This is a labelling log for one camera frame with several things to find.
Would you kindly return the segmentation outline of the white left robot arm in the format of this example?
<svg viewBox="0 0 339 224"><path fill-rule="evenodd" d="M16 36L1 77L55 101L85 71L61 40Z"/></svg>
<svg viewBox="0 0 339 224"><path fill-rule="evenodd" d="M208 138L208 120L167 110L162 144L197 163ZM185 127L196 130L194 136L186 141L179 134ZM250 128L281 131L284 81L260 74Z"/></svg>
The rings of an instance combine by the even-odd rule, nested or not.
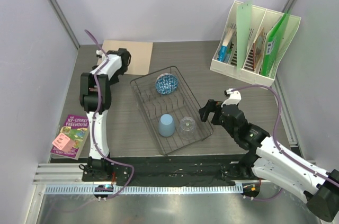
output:
<svg viewBox="0 0 339 224"><path fill-rule="evenodd" d="M119 82L119 76L127 72L131 54L125 48L96 51L97 65L88 73L81 74L79 101L86 112L90 129L90 153L84 172L91 173L101 181L113 174L110 161L106 119L112 103L111 85Z"/></svg>

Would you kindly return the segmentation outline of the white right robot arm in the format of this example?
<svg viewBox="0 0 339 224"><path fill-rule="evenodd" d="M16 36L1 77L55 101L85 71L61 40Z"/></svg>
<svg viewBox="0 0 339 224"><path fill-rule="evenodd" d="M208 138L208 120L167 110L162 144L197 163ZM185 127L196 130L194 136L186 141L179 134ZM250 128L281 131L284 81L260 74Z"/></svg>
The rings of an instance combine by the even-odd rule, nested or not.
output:
<svg viewBox="0 0 339 224"><path fill-rule="evenodd" d="M212 124L222 126L247 150L239 162L243 178L268 180L298 197L321 220L334 220L338 214L338 170L326 171L274 142L267 131L249 123L236 104L208 100L199 110L200 120L205 122L210 113Z"/></svg>

